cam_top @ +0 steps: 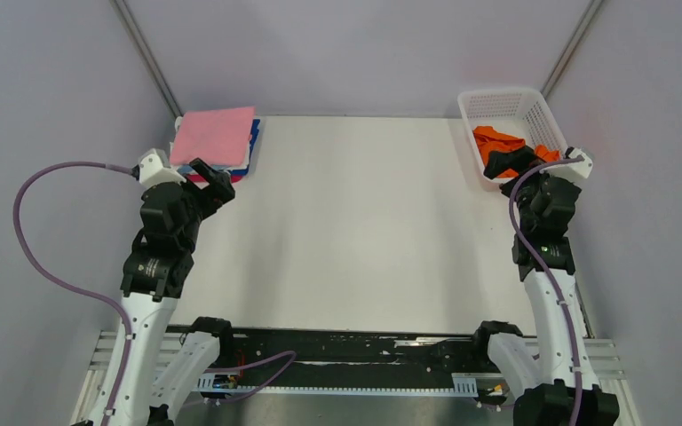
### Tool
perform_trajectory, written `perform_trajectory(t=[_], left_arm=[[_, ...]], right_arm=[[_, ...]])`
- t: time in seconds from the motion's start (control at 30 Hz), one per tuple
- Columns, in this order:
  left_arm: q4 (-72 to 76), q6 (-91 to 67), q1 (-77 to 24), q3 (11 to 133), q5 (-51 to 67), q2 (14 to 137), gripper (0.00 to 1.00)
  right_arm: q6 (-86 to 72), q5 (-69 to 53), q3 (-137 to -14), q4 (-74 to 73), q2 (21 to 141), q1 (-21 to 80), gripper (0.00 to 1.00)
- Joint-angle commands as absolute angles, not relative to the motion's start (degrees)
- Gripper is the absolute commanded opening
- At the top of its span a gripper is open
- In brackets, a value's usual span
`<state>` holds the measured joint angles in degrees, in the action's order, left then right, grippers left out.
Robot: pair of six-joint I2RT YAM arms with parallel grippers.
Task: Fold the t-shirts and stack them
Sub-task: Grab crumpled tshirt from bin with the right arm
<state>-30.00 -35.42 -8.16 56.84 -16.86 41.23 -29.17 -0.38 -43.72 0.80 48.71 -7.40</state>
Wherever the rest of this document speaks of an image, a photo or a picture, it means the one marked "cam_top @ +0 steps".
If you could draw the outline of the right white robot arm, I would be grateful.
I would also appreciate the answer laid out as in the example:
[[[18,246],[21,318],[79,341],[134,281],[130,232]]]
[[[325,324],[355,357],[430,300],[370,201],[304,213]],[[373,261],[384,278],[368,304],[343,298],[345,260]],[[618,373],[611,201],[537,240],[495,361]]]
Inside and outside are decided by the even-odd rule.
[[[567,237],[582,191],[578,184],[591,174],[592,160],[584,150],[569,148],[549,162],[522,147],[490,153],[483,174],[496,178],[507,170],[517,175],[500,191],[509,199],[512,259],[531,304],[538,352],[513,325],[485,322],[471,347],[473,362],[499,369],[514,398],[516,425],[613,425],[620,406],[616,395],[602,390],[584,344]]]

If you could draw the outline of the orange t shirt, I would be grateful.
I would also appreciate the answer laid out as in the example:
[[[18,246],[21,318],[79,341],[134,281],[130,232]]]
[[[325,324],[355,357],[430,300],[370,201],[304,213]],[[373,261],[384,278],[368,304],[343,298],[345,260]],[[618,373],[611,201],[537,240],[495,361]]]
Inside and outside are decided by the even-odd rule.
[[[531,147],[526,143],[524,138],[517,138],[498,132],[491,126],[478,126],[472,131],[472,134],[475,138],[475,142],[480,152],[480,157],[484,163],[484,166],[488,162],[488,154],[490,152],[497,151],[506,153],[522,148],[523,146],[528,146],[534,150],[536,155],[536,165],[542,162],[555,162],[560,159],[559,150],[550,150],[544,145]],[[518,175],[513,171],[506,171],[498,178],[511,179],[517,176]]]

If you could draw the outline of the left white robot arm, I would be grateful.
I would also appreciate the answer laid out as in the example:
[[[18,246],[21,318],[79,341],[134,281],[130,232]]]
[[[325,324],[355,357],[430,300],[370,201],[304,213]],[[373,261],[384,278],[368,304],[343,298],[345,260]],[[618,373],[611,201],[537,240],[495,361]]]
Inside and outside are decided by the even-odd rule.
[[[190,167],[206,182],[198,186],[156,159],[139,163],[146,188],[142,226],[123,263],[122,320],[107,375],[86,425],[172,425],[210,363],[229,365],[236,342],[222,319],[200,317],[173,361],[157,373],[158,353],[187,275],[194,266],[202,221],[235,197],[229,174],[201,159]]]

